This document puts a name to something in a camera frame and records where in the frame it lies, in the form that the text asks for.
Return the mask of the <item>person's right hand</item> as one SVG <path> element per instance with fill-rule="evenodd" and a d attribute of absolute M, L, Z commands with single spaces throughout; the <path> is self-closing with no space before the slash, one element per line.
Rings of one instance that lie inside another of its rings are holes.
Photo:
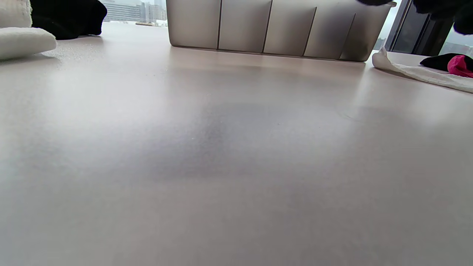
<path fill-rule="evenodd" d="M 453 21 L 455 32 L 461 35 L 473 34 L 472 0 L 413 0 L 416 12 L 429 14 L 431 20 Z"/>

